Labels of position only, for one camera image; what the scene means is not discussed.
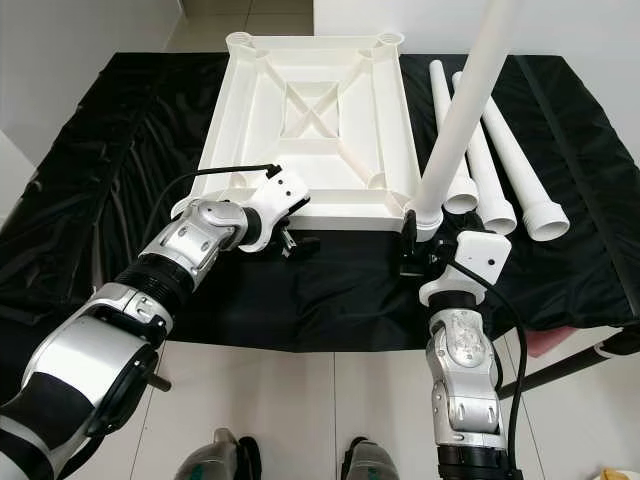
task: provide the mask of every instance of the white floor tile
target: white floor tile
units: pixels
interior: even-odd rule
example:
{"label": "white floor tile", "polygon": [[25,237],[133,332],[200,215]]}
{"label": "white floor tile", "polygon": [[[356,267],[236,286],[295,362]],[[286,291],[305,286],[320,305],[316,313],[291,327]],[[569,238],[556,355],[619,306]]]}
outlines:
{"label": "white floor tile", "polygon": [[[571,355],[614,333],[581,330],[539,359],[531,371]],[[508,337],[512,357],[518,354]],[[593,478],[603,466],[640,467],[640,355],[620,357],[524,394],[546,480]]]}
{"label": "white floor tile", "polygon": [[225,37],[245,29],[246,15],[181,18],[167,45],[168,52],[226,52]]}
{"label": "white floor tile", "polygon": [[313,35],[313,17],[311,14],[251,14],[246,30],[252,35]]}
{"label": "white floor tile", "polygon": [[183,0],[187,17],[249,13],[251,0]]}
{"label": "white floor tile", "polygon": [[[339,461],[351,440],[364,435],[389,451],[402,479],[439,478],[431,387],[423,351],[336,353]],[[509,405],[510,401],[503,402],[507,416]],[[527,480],[538,480],[543,477],[533,436],[524,409],[521,412],[518,460]]]}
{"label": "white floor tile", "polygon": [[253,0],[250,13],[313,13],[313,0]]}
{"label": "white floor tile", "polygon": [[151,387],[147,387],[127,424],[105,438],[95,455],[71,475],[70,480],[129,480],[151,391]]}
{"label": "white floor tile", "polygon": [[160,372],[134,480],[172,478],[221,426],[257,439],[265,480],[334,478],[332,354],[168,342]]}

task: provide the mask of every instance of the black cable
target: black cable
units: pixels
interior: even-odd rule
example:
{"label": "black cable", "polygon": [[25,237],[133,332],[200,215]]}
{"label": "black cable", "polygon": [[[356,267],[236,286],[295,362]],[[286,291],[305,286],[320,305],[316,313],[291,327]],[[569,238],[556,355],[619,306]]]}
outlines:
{"label": "black cable", "polygon": [[67,478],[72,473],[75,473],[82,465],[87,463],[98,447],[102,444],[104,437],[93,437],[87,443],[85,443],[84,447],[80,449],[78,453],[76,453],[73,457],[65,463],[64,467],[62,467],[62,471],[60,472],[60,476],[58,477],[60,480]]}
{"label": "black cable", "polygon": [[464,265],[460,265],[455,260],[444,260],[453,268],[486,288],[487,291],[489,291],[492,295],[494,295],[502,302],[502,304],[507,308],[507,310],[509,310],[511,316],[513,317],[513,323],[516,327],[516,332],[518,333],[518,342],[520,343],[520,360],[518,364],[518,373],[516,375],[515,390],[513,392],[513,403],[511,404],[511,415],[509,415],[509,428],[507,433],[507,455],[509,457],[511,468],[516,470],[516,426],[518,421],[518,408],[520,406],[520,399],[522,397],[522,387],[527,371],[527,339],[524,333],[524,325],[522,324],[520,315],[518,315],[515,307],[493,285],[491,285],[477,273],[469,270]]}
{"label": "black cable", "polygon": [[500,355],[498,355],[498,351],[496,350],[496,346],[493,344],[493,342],[491,342],[491,348],[493,349],[493,358],[496,361],[496,369],[498,370],[498,379],[495,386],[493,387],[497,392],[502,388],[502,381],[504,380],[504,375],[502,372],[502,360],[500,360]]}
{"label": "black cable", "polygon": [[149,236],[151,234],[151,229],[153,228],[153,220],[158,214],[158,210],[160,210],[160,204],[164,197],[171,191],[173,187],[175,187],[178,183],[183,180],[187,180],[189,178],[199,177],[200,175],[213,175],[216,173],[233,173],[233,172],[254,172],[256,170],[267,170],[267,176],[272,177],[282,169],[273,164],[265,164],[265,165],[246,165],[242,167],[219,167],[219,168],[204,168],[202,170],[196,170],[195,172],[185,173],[180,175],[179,177],[174,178],[169,185],[165,187],[165,189],[160,193],[156,202],[151,209],[151,213],[149,214],[149,218],[147,220],[147,225],[145,226],[144,233],[142,234],[142,245],[141,249],[147,246],[149,241]]}

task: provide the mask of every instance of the black plastic sheet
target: black plastic sheet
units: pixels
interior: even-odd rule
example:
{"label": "black plastic sheet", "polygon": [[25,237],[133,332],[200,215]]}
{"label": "black plastic sheet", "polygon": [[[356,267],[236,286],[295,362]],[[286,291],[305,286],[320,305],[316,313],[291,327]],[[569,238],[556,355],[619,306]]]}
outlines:
{"label": "black plastic sheet", "polygon": [[[400,59],[421,168],[437,133],[427,73],[434,58],[448,77],[465,59]],[[227,60],[117,54],[100,73],[0,233],[3,369],[23,368],[39,341],[137,254],[159,192],[197,167]],[[521,225],[509,235],[513,251],[498,288],[532,329],[635,322],[640,172],[604,112],[560,57],[510,57],[494,98],[571,220],[552,242],[531,241]],[[168,196],[157,229],[188,190]],[[423,347],[419,283],[397,275],[399,236],[312,234],[321,251],[300,262],[223,256],[171,338],[292,351]],[[494,336],[509,328],[492,298],[483,309]]]}

